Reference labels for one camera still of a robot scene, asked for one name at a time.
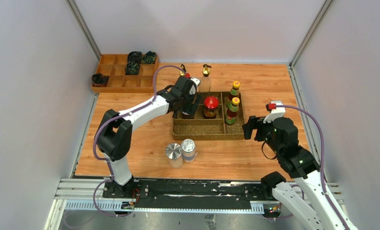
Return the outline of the clear oil bottle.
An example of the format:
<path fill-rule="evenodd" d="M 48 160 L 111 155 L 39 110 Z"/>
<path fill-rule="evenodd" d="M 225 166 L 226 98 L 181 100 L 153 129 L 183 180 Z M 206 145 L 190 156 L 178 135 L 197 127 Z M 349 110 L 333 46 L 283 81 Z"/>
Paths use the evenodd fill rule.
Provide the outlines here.
<path fill-rule="evenodd" d="M 187 71 L 186 71 L 185 65 L 184 65 L 184 64 L 181 64 L 181 65 L 180 65 L 180 68 L 181 68 L 180 76 L 186 76 Z"/>

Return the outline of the woven wicker divided tray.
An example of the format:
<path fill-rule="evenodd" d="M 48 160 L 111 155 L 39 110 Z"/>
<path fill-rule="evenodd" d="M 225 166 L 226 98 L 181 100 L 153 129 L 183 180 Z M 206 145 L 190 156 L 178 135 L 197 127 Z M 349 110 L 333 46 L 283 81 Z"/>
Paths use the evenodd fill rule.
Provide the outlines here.
<path fill-rule="evenodd" d="M 225 122 L 227 112 L 226 102 L 229 92 L 201 93 L 197 111 L 192 119 L 185 118 L 178 112 L 172 120 L 172 138 L 174 140 L 241 140 L 244 138 L 242 125 L 245 124 L 243 102 L 238 107 L 235 123 L 229 125 Z M 215 119 L 204 117 L 204 100 L 208 96 L 216 97 L 219 101 Z"/>

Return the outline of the brownish glass oil bottle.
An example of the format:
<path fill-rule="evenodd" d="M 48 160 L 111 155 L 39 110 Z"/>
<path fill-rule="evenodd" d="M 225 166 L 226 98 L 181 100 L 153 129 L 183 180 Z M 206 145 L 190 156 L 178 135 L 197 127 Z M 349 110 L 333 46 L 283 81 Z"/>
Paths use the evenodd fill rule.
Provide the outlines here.
<path fill-rule="evenodd" d="M 203 64 L 203 70 L 202 70 L 202 78 L 201 83 L 199 87 L 199 92 L 210 92 L 211 90 L 211 78 L 210 78 L 210 72 L 211 72 L 211 66 L 208 64 Z"/>

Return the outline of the red-lid sauce jar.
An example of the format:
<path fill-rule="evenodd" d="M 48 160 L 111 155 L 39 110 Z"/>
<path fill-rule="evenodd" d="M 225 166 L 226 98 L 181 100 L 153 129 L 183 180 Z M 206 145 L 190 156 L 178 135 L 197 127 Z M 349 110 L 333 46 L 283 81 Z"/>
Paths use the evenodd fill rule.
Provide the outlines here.
<path fill-rule="evenodd" d="M 217 97 L 208 96 L 204 100 L 204 117 L 206 119 L 215 119 L 217 116 L 217 109 L 219 100 Z"/>

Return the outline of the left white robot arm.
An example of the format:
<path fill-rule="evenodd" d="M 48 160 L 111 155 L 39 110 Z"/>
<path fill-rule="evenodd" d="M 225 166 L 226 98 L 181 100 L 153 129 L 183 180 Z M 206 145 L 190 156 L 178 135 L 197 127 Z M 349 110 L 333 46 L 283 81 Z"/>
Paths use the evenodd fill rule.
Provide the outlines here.
<path fill-rule="evenodd" d="M 115 192 L 122 198 L 133 193 L 133 176 L 128 167 L 127 154 L 131 148 L 133 132 L 159 116 L 183 112 L 193 116 L 201 96 L 197 93 L 201 81 L 180 76 L 149 100 L 127 110 L 108 110 L 94 138 L 94 149 L 100 150 L 108 163 Z"/>

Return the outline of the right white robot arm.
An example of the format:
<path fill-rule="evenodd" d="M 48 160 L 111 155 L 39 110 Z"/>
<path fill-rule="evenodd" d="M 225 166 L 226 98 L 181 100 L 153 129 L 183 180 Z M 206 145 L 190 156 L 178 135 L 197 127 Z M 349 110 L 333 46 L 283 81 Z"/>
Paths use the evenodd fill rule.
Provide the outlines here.
<path fill-rule="evenodd" d="M 309 230 L 355 230 L 321 178 L 321 168 L 310 151 L 299 145 L 298 129 L 289 118 L 267 123 L 264 117 L 250 116 L 242 126 L 244 138 L 266 143 L 276 154 L 281 168 L 295 180 L 309 203 L 301 198 L 279 173 L 261 178 L 261 195 L 281 202 Z"/>

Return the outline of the yellow-cap sauce bottle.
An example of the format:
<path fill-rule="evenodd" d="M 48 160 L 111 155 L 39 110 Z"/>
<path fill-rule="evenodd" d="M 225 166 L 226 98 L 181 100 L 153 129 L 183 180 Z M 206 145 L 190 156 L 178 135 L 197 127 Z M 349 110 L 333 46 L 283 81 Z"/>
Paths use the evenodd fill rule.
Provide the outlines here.
<path fill-rule="evenodd" d="M 240 99 L 238 97 L 234 97 L 229 105 L 227 106 L 227 112 L 225 116 L 225 123 L 228 125 L 233 125 L 235 123 L 235 119 L 239 112 L 239 104 Z"/>
<path fill-rule="evenodd" d="M 234 81 L 232 84 L 232 88 L 228 93 L 228 96 L 226 98 L 226 106 L 228 107 L 231 104 L 231 101 L 234 97 L 238 97 L 239 95 L 239 88 L 240 88 L 240 82 Z"/>

